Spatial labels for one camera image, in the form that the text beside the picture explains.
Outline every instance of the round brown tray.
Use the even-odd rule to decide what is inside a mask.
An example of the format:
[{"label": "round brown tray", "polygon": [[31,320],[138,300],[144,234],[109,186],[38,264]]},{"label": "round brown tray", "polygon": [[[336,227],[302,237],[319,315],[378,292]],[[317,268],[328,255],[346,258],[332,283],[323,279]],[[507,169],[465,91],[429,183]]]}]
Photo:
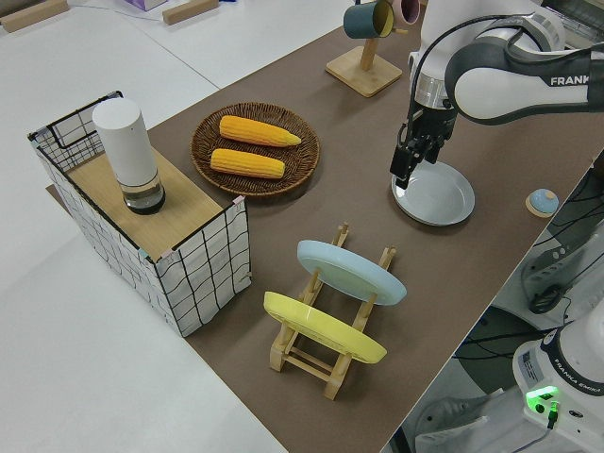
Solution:
[{"label": "round brown tray", "polygon": [[[297,146],[284,148],[236,142],[220,136],[220,119],[235,115],[283,127],[302,139]],[[280,179],[230,175],[210,168],[211,153],[216,148],[230,148],[260,154],[285,162]],[[314,130],[295,113],[271,104],[246,102],[215,111],[197,127],[191,140],[193,164],[210,183],[231,193],[246,196],[269,196],[286,193],[312,175],[319,161],[319,139]]]}]

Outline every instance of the green indicator light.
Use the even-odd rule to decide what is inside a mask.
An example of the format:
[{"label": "green indicator light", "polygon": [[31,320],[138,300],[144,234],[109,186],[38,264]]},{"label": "green indicator light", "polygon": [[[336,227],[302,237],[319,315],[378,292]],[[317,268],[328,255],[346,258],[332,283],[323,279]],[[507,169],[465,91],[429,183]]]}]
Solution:
[{"label": "green indicator light", "polygon": [[[527,405],[530,407],[532,411],[537,411],[537,405],[540,404],[543,400],[548,400],[553,397],[554,394],[558,393],[558,387],[554,387],[553,385],[548,385],[541,389],[531,390],[527,392]],[[556,402],[552,401],[551,404],[552,410],[556,411],[558,409],[558,405]]]}]

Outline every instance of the mug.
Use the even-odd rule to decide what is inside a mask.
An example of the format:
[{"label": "mug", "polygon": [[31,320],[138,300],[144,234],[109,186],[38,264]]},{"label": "mug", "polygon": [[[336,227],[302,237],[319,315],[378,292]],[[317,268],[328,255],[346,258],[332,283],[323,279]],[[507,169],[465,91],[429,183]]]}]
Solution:
[{"label": "mug", "polygon": [[387,0],[355,4],[344,13],[344,32],[349,38],[385,38],[393,31],[394,11]]},{"label": "mug", "polygon": [[419,0],[394,0],[393,9],[397,25],[413,25],[419,19]]}]

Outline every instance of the white cylindrical container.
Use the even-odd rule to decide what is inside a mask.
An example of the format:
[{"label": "white cylindrical container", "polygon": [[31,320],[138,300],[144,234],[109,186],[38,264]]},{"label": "white cylindrical container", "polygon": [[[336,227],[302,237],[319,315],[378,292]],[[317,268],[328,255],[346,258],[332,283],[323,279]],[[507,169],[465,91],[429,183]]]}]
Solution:
[{"label": "white cylindrical container", "polygon": [[139,106],[122,97],[108,99],[94,108],[92,122],[126,205],[138,214],[157,212],[165,191]]}]

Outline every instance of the white table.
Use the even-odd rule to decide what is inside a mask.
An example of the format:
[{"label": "white table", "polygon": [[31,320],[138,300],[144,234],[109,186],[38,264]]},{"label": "white table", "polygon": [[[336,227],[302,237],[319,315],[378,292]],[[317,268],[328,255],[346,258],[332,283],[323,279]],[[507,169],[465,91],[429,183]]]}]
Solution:
[{"label": "white table", "polygon": [[351,2],[239,0],[172,26],[160,12],[182,1],[69,3],[0,28],[0,450],[283,451],[96,255],[26,134],[114,90],[155,126],[336,28]]}]

